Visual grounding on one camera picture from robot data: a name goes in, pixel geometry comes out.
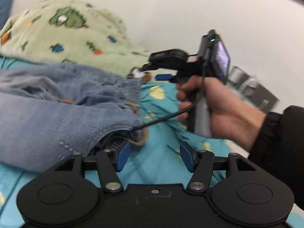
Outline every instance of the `white wall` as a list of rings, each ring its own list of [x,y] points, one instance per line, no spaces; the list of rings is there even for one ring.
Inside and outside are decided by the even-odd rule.
[[[36,0],[15,0],[13,13]],[[298,0],[87,0],[121,15],[134,42],[149,50],[196,53],[210,29],[237,65],[281,102],[304,106],[304,4]]]

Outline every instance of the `black sleeve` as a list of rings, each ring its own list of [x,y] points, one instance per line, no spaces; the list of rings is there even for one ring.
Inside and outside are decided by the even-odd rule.
[[[304,209],[304,108],[268,113],[248,159],[287,184]]]

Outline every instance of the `blue gripper pad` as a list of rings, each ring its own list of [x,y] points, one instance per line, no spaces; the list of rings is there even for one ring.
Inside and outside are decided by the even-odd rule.
[[[115,163],[116,172],[121,172],[130,156],[131,153],[131,143],[128,142],[125,146],[119,151],[117,155],[117,162]]]
[[[189,149],[183,143],[180,143],[179,145],[179,153],[188,171],[193,173],[195,167],[193,156]]]
[[[157,74],[155,75],[156,81],[168,81],[173,77],[172,74]]]

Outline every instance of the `hand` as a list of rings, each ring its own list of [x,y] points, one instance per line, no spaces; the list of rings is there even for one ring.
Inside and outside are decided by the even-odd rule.
[[[202,86],[202,77],[192,76],[181,86],[177,84],[179,92],[176,97],[180,101],[187,98],[187,94]],[[218,79],[206,77],[204,80],[206,101],[211,110],[211,132],[215,138],[230,139],[248,152],[263,125],[265,114],[260,110],[246,105]],[[182,102],[179,109],[191,105]],[[187,119],[188,113],[178,116],[180,121]]]

